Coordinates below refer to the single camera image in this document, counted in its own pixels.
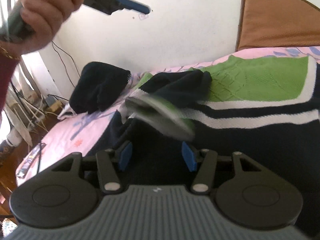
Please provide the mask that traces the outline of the person's left hand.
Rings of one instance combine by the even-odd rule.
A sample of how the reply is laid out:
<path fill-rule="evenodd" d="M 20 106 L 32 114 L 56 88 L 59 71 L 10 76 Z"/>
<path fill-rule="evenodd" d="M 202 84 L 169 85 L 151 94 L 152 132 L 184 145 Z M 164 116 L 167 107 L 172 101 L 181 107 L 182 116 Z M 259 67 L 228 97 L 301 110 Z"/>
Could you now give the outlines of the person's left hand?
<path fill-rule="evenodd" d="M 61 25 L 77 11 L 84 0 L 19 0 L 22 20 L 32 27 L 34 34 L 22 43 L 1 41 L 1 48 L 12 57 L 35 52 L 47 46 Z"/>

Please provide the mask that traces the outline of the dark red sleeve forearm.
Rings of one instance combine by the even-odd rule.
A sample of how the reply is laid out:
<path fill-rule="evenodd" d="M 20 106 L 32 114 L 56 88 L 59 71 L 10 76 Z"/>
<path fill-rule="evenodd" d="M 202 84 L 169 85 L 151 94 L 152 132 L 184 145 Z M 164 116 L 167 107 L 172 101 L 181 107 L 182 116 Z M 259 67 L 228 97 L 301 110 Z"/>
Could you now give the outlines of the dark red sleeve forearm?
<path fill-rule="evenodd" d="M 11 80 L 12 75 L 14 74 L 15 68 L 19 60 L 11 59 L 8 56 L 1 53 L 1 61 L 0 61 L 0 109 L 2 111 L 5 98 L 7 96 L 9 82 Z"/>

